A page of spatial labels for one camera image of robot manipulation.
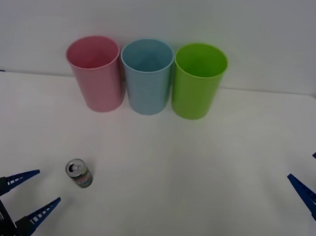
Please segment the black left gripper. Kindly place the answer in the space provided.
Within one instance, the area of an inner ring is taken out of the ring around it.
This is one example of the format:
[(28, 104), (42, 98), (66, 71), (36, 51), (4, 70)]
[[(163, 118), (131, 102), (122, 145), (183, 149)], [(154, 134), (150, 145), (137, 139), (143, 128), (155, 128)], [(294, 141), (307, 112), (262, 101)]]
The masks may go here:
[[(0, 177), (0, 197), (39, 173), (40, 170), (33, 170), (12, 176)], [(60, 198), (53, 200), (44, 207), (22, 217), (14, 225), (0, 198), (0, 236), (31, 236), (60, 201)]]

